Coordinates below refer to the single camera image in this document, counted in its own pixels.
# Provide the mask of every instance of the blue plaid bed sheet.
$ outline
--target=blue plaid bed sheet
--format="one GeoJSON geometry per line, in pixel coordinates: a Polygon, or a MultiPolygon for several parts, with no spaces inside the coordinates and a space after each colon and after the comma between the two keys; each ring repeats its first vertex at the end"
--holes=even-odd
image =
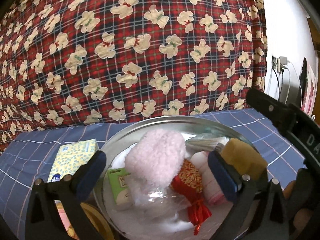
{"type": "MultiPolygon", "coordinates": [[[[254,109],[221,111],[199,117],[227,125],[251,141],[267,160],[268,175],[282,187],[296,178],[303,156],[279,135],[270,120],[254,109]]],[[[96,139],[99,147],[130,124],[97,123],[18,135],[0,156],[0,213],[13,233],[24,240],[31,187],[36,178],[48,179],[61,145],[96,139]]]]}

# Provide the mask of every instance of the screw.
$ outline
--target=screw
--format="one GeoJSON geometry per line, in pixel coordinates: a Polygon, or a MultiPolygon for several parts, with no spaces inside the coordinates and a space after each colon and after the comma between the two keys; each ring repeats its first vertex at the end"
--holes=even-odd
{"type": "Polygon", "coordinates": [[[279,184],[279,180],[276,179],[276,178],[273,178],[272,179],[272,183],[275,184],[275,185],[278,185],[279,184]]]}
{"type": "Polygon", "coordinates": [[[244,174],[244,175],[242,175],[242,179],[244,181],[249,181],[251,179],[251,177],[248,174],[244,174]]]}
{"type": "Polygon", "coordinates": [[[36,179],[35,184],[39,186],[43,182],[42,179],[36,179]]]}
{"type": "Polygon", "coordinates": [[[64,181],[70,181],[72,179],[72,176],[70,174],[63,177],[64,181]]]}

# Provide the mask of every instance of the pink plush fabric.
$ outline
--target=pink plush fabric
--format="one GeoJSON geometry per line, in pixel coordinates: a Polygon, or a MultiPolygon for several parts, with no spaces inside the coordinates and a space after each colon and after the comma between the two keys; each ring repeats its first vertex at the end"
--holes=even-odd
{"type": "Polygon", "coordinates": [[[170,185],[183,164],[186,145],[175,131],[157,129],[147,132],[128,153],[124,165],[128,172],[154,187],[170,185]]]}

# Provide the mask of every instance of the red gift bag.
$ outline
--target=red gift bag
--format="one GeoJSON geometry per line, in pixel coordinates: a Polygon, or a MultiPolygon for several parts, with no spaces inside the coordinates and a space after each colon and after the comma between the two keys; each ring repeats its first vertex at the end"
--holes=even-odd
{"type": "Polygon", "coordinates": [[[202,181],[197,168],[188,160],[184,160],[182,168],[171,182],[171,187],[184,195],[192,204],[188,207],[190,222],[196,227],[194,235],[199,233],[201,224],[212,216],[210,210],[204,205],[202,197],[202,181]]]}

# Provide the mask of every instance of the white wall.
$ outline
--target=white wall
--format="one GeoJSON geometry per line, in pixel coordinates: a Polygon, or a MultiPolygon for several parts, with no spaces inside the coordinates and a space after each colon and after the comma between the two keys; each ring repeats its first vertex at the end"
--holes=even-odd
{"type": "MultiPolygon", "coordinates": [[[[305,10],[298,0],[264,0],[267,22],[268,54],[265,92],[278,99],[278,84],[275,73],[271,69],[271,57],[285,56],[290,60],[300,75],[303,58],[307,59],[314,73],[316,71],[316,56],[305,10]]],[[[298,94],[299,82],[293,67],[291,71],[291,86],[288,102],[293,103],[298,94]]],[[[289,84],[289,74],[284,71],[284,90],[281,98],[285,98],[289,84]]]]}

